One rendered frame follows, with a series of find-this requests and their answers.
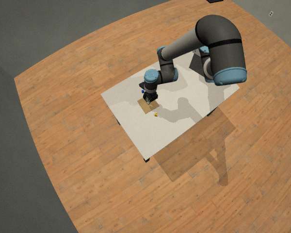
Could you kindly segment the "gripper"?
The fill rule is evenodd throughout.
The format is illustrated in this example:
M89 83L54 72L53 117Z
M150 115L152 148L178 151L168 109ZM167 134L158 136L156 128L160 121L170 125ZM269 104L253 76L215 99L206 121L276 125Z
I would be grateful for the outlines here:
M144 92L143 98L146 102L150 104L150 102L154 101L155 99L158 98L158 94L155 91L154 93L147 93L146 91Z

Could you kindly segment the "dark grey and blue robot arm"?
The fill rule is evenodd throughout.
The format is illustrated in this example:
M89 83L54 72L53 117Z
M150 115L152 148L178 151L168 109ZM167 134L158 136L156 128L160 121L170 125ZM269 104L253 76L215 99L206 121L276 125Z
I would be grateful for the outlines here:
M225 17L207 15L196 23L195 28L168 46L157 49L161 70L147 70L144 82L139 86L147 93L154 93L157 85L177 81L178 70L174 68L173 59L196 49L200 52L207 83L222 86L247 80L239 30Z

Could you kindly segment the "tan flat mat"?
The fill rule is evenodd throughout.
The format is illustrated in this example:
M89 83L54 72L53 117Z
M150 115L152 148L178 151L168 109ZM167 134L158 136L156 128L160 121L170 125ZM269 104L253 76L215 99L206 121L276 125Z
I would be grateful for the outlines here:
M147 102L144 100L144 98L142 98L142 99L138 100L138 103L141 106L141 108L143 109L143 111L145 112L145 114L154 110L155 108L159 107L156 100L150 102L150 104L148 105Z

